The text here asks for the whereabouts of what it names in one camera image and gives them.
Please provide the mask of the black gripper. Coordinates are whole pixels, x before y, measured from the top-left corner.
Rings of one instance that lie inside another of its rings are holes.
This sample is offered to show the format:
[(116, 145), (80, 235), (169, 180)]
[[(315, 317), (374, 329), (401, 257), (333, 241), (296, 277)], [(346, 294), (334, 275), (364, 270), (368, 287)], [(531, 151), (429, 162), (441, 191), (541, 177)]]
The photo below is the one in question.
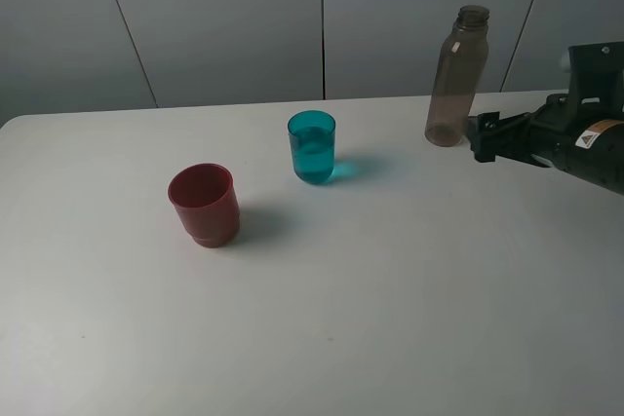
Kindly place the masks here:
[(533, 164), (554, 168), (621, 168), (623, 166), (623, 108), (601, 104), (597, 98), (578, 104), (570, 95), (549, 95), (528, 114), (501, 118), (488, 112), (467, 119), (466, 135), (474, 159), (493, 163), (514, 159), (513, 141), (506, 132), (526, 121), (521, 153)]

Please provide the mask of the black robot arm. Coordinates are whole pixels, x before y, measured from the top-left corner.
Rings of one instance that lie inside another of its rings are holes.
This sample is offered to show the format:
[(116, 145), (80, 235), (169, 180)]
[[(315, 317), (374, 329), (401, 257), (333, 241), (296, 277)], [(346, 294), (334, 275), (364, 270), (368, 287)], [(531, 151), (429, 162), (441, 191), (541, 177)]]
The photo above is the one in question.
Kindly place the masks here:
[(502, 118), (499, 112), (471, 116), (466, 136), (474, 158), (501, 157), (571, 176), (623, 193), (623, 115), (592, 103), (571, 120), (564, 94), (548, 95), (534, 112)]

